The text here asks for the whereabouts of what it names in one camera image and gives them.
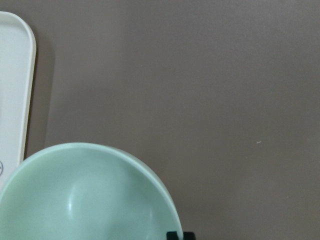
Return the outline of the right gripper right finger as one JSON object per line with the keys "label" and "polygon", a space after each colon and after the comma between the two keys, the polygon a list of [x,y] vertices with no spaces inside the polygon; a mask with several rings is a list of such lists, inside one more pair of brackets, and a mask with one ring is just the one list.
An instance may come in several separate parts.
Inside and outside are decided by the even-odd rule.
{"label": "right gripper right finger", "polygon": [[196,240],[196,235],[194,232],[185,231],[183,233],[183,240]]}

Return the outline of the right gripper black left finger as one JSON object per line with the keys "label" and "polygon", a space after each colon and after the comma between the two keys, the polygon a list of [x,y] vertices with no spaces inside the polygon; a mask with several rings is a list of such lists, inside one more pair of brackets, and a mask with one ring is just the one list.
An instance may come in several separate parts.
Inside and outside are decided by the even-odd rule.
{"label": "right gripper black left finger", "polygon": [[167,232],[166,240],[179,240],[178,233],[176,231]]}

